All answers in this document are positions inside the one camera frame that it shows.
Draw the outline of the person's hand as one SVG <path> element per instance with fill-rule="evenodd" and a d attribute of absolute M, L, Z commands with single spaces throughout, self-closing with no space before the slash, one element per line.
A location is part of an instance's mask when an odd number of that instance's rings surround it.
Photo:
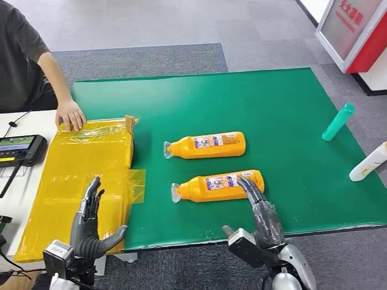
<path fill-rule="evenodd" d="M 64 124 L 67 131 L 79 131 L 87 120 L 80 107 L 73 100 L 65 100 L 58 103 L 55 123 L 57 127 Z"/>

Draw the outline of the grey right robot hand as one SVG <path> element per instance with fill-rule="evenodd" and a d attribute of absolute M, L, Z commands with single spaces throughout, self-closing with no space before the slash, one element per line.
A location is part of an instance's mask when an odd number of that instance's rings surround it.
<path fill-rule="evenodd" d="M 255 183 L 246 178 L 237 179 L 248 197 L 256 229 L 249 233 L 243 228 L 234 231 L 228 225 L 223 231 L 228 236 L 229 251 L 240 256 L 259 253 L 284 243 L 282 226 L 275 207 L 269 202 Z"/>

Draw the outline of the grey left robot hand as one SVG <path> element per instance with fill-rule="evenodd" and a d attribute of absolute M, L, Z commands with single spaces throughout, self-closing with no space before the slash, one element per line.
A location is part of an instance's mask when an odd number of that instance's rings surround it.
<path fill-rule="evenodd" d="M 99 176 L 89 183 L 79 208 L 74 215 L 72 223 L 70 245 L 74 250 L 76 257 L 82 257 L 88 261 L 99 259 L 114 248 L 125 237 L 127 225 L 120 226 L 115 234 L 101 240 L 98 235 L 98 209 L 104 189 L 101 186 Z"/>

